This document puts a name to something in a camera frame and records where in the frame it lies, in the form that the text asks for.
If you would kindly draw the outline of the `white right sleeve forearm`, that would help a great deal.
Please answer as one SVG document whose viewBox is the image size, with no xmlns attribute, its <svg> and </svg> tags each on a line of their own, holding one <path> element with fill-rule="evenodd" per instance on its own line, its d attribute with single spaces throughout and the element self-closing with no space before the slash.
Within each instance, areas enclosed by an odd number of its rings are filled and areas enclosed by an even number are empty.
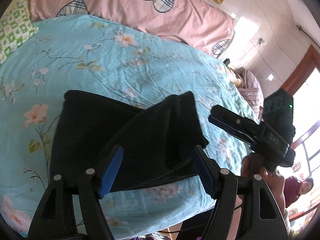
<svg viewBox="0 0 320 240">
<path fill-rule="evenodd" d="M 290 225 L 289 212 L 288 212 L 287 208 L 285 208 L 285 210 L 284 210 L 283 220 L 284 220 L 284 224 L 285 224 L 285 228 L 286 228 L 287 234 L 290 235 L 292 228 L 291 228 L 291 225 Z"/>
</svg>

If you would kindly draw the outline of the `person's right hand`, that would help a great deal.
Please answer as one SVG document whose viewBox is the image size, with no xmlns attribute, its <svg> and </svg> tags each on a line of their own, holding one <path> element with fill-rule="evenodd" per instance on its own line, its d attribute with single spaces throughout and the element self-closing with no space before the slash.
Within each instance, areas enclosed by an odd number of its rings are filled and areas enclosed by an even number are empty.
<svg viewBox="0 0 320 240">
<path fill-rule="evenodd" d="M 249 177 L 250 171 L 251 171 L 250 168 L 251 168 L 251 164 L 250 164 L 249 156 L 245 156 L 242 159 L 241 176 Z M 258 174 L 262 176 L 263 180 L 268 185 L 269 189 L 271 190 L 274 196 L 274 199 L 278 204 L 281 214 L 283 215 L 283 217 L 285 217 L 286 207 L 285 207 L 285 196 L 284 196 L 284 185 L 285 185 L 284 177 L 277 173 L 268 171 L 265 167 L 261 167 Z"/>
</svg>

